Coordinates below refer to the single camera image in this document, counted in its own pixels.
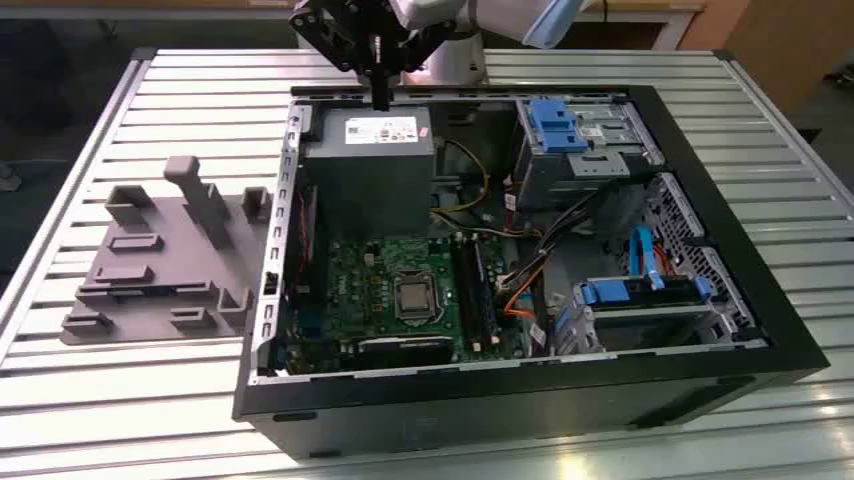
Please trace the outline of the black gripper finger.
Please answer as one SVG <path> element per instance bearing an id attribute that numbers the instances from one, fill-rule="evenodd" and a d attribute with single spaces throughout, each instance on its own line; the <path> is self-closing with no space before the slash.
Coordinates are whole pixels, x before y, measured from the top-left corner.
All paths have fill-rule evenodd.
<path id="1" fill-rule="evenodd" d="M 475 85 L 480 83 L 480 31 L 456 31 L 451 24 L 435 24 L 397 41 L 399 63 L 381 70 L 381 110 L 388 110 L 400 77 L 404 83 Z"/>
<path id="2" fill-rule="evenodd" d="M 373 51 L 368 1 L 299 1 L 289 25 L 331 64 L 352 71 L 369 89 L 372 108 L 381 109 L 381 70 Z"/>

